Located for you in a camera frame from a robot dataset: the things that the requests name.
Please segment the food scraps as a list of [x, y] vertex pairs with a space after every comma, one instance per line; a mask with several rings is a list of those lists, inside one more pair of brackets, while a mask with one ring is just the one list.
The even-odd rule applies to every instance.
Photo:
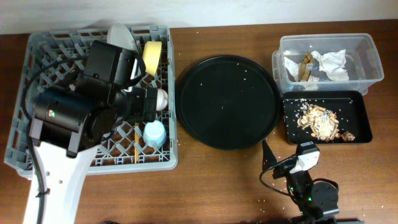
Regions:
[[304, 103], [296, 113], [297, 127], [318, 140], [329, 142], [341, 139], [343, 142], [353, 142], [356, 136], [339, 128], [337, 115], [324, 107]]

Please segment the white paper napkin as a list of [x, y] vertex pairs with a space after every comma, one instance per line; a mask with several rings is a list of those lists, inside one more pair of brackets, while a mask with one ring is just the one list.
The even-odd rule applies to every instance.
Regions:
[[[348, 71], [345, 69], [345, 53], [345, 49], [338, 52], [328, 52], [323, 55], [318, 51], [312, 51], [311, 54], [314, 58], [313, 68], [309, 80], [303, 83], [348, 81]], [[284, 67], [295, 82], [299, 82], [298, 73], [301, 62], [296, 63], [288, 57], [284, 57]]]

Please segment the white round plate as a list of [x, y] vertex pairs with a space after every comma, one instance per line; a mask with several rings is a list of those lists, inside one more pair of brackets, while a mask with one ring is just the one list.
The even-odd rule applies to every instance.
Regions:
[[136, 41], [129, 29], [121, 23], [115, 23], [108, 29], [106, 42], [128, 50], [137, 51]]

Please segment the yellow bowl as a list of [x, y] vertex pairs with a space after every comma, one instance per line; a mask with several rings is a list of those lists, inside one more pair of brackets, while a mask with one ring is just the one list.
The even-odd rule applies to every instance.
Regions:
[[159, 41], [148, 41], [144, 46], [142, 54], [146, 66], [146, 73], [155, 76], [161, 56], [162, 43]]

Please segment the brown wrapper waste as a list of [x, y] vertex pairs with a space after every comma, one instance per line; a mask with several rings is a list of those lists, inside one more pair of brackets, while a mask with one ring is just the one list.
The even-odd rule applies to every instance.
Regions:
[[298, 81], [307, 82], [309, 80], [312, 68], [313, 68], [314, 58], [310, 52], [307, 52], [299, 65], [298, 70]]

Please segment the pink plastic cup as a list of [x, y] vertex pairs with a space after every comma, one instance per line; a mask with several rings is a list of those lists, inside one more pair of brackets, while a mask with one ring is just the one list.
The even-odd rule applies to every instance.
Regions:
[[156, 111], [162, 111], [168, 105], [169, 98], [168, 94], [165, 90], [158, 88], [157, 89], [157, 104], [156, 104]]

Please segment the blue plastic cup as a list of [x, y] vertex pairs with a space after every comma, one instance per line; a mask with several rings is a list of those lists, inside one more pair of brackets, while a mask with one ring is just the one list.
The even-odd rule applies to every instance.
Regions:
[[147, 123], [144, 128], [143, 140], [149, 147], [161, 148], [167, 139], [164, 125], [160, 121]]

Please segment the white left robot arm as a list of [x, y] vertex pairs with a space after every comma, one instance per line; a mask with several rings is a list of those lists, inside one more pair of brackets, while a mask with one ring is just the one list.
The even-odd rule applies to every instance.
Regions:
[[81, 190], [105, 134], [121, 121], [154, 121], [169, 103], [161, 88], [135, 87], [125, 75], [76, 78], [34, 100], [27, 140], [34, 163], [24, 223], [74, 223]]

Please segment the wooden chopstick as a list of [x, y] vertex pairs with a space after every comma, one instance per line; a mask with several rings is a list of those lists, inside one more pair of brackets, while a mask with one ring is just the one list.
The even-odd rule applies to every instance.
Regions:
[[139, 129], [139, 123], [134, 124], [134, 163], [137, 164], [139, 160], [139, 150], [137, 146], [139, 146], [139, 135], [136, 129]]

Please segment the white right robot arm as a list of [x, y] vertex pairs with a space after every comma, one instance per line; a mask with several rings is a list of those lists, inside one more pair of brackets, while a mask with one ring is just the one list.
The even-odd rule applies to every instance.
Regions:
[[[297, 145], [295, 154], [277, 161], [266, 141], [262, 142], [263, 165], [259, 180], [268, 189], [288, 196], [298, 206], [301, 216], [293, 217], [292, 223], [336, 223], [339, 213], [336, 182], [313, 179], [309, 170], [318, 164], [320, 150], [309, 141]], [[272, 172], [274, 179], [285, 178], [287, 190], [282, 192], [266, 184], [262, 176]]]

